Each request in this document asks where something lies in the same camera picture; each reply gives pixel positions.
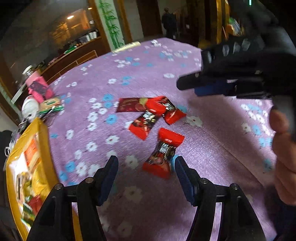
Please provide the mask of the person right hand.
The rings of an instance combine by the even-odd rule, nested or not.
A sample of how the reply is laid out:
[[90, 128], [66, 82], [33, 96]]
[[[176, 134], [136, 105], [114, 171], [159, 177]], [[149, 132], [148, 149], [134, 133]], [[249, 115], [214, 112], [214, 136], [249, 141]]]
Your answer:
[[275, 131], [272, 149], [276, 155], [274, 185], [280, 199], [295, 206], [295, 142], [288, 131], [285, 114], [273, 107], [269, 114], [270, 127]]

